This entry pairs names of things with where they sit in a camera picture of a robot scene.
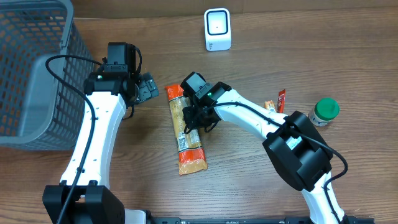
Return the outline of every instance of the white jar with green lid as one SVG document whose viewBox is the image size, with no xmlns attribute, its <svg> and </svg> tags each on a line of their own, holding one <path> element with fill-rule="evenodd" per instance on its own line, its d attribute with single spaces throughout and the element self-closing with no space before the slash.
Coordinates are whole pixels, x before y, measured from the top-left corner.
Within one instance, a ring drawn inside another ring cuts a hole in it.
<svg viewBox="0 0 398 224">
<path fill-rule="evenodd" d="M 332 98 L 320 100 L 309 112 L 308 117 L 315 126 L 325 126 L 340 112 L 338 103 Z"/>
</svg>

